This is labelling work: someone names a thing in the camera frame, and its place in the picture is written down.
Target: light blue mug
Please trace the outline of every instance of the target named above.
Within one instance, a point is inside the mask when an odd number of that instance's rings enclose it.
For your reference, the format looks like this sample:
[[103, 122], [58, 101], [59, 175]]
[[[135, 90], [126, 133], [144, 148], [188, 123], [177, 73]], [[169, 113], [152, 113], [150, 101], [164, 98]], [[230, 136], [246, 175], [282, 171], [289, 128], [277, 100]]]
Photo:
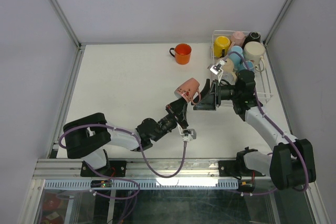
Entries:
[[[248, 60], [248, 61], [246, 61], [246, 63], [247, 63], [247, 66], [248, 66], [249, 70], [254, 72], [254, 65], [253, 65], [253, 62]], [[247, 67], [246, 67], [245, 63], [242, 62], [242, 63], [239, 65], [237, 72], [239, 72], [239, 71], [241, 71], [241, 70], [243, 70], [243, 69], [247, 69]]]
[[[243, 49], [240, 46], [231, 47], [227, 53], [229, 54], [230, 52], [237, 52], [241, 56], [243, 56]], [[239, 65], [241, 63], [241, 60], [242, 60], [238, 54], [229, 55], [229, 59], [233, 61], [234, 65], [235, 65], [235, 69], [237, 69], [239, 67]]]

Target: cable clip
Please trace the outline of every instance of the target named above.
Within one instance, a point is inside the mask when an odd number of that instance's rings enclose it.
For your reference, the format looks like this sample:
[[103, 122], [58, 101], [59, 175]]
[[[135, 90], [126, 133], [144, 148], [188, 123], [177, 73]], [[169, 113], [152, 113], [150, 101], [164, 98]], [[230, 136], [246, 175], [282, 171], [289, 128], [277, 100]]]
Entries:
[[281, 135], [281, 137], [285, 138], [285, 136], [288, 136], [288, 133], [286, 131], [283, 132], [283, 134]]
[[194, 129], [184, 130], [179, 124], [177, 124], [177, 127], [184, 142], [190, 142], [191, 140], [196, 139], [196, 131]]

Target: yellow mug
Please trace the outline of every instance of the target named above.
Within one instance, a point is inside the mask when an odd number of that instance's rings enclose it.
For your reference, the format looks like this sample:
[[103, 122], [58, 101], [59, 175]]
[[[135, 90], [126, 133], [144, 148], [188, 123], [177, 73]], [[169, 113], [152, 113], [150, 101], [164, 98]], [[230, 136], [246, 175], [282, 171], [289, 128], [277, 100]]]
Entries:
[[214, 42], [214, 55], [217, 58], [225, 56], [229, 50], [230, 44], [231, 44], [231, 41], [228, 37], [225, 37], [225, 36], [217, 37]]

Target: black mug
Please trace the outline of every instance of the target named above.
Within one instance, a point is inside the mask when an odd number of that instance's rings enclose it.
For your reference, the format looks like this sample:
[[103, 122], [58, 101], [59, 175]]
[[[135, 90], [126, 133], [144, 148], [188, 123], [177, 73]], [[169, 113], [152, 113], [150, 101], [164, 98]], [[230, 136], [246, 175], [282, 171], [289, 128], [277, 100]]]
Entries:
[[251, 41], [256, 41], [260, 43], [261, 42], [260, 33], [257, 33], [256, 31], [249, 33], [249, 35], [245, 38], [242, 48], [244, 49], [245, 45]]

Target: mug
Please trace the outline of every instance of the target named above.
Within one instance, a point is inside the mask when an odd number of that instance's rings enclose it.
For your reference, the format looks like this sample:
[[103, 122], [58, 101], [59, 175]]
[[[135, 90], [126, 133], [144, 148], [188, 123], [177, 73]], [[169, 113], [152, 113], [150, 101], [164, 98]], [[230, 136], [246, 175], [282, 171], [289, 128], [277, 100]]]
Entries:
[[[265, 60], [264, 60], [264, 54], [265, 54], [265, 47], [263, 44], [259, 42], [249, 42], [246, 44], [244, 48], [244, 58], [246, 60], [252, 61], [254, 67], [256, 68], [256, 71], [262, 72], [265, 70]], [[262, 70], [259, 70], [260, 66], [260, 61], [262, 61], [263, 68]]]
[[[230, 52], [237, 52], [239, 53], [241, 56], [243, 56], [243, 49], [240, 46], [233, 46], [228, 53]], [[229, 55], [229, 59], [232, 60], [232, 62], [235, 65], [235, 69], [237, 69], [240, 65], [241, 62], [241, 57], [238, 54], [230, 54]]]
[[214, 42], [214, 56], [221, 58], [227, 54], [231, 41], [228, 37], [219, 36]]
[[242, 48], [244, 49], [246, 44], [251, 42], [251, 41], [255, 41], [255, 42], [260, 42], [261, 41], [261, 36], [260, 33], [257, 33], [256, 31], [249, 33], [249, 35], [247, 35]]
[[199, 101], [201, 100], [201, 93], [199, 89], [200, 85], [199, 82], [196, 81], [194, 78], [190, 78], [189, 80], [185, 81], [182, 85], [180, 85], [174, 92], [174, 94], [181, 98], [183, 97], [186, 102], [191, 102], [192, 104], [195, 104], [193, 102], [195, 93], [198, 93]]
[[188, 44], [178, 44], [175, 48], [169, 49], [169, 53], [175, 58], [176, 62], [185, 65], [190, 61], [191, 46]]
[[231, 59], [226, 59], [225, 64], [222, 66], [222, 70], [225, 72], [233, 72], [235, 65]]
[[232, 43], [234, 43], [236, 46], [242, 46], [245, 41], [245, 34], [242, 31], [235, 31], [231, 37], [230, 40]]
[[[254, 65], [253, 65], [253, 62], [247, 60], [246, 63], [247, 63], [247, 66], [248, 66], [249, 70], [254, 72]], [[242, 63], [239, 65], [237, 72], [239, 72], [239, 71], [241, 71], [241, 70], [243, 70], [243, 69], [247, 69], [247, 67], [246, 67], [245, 63], [242, 62]]]

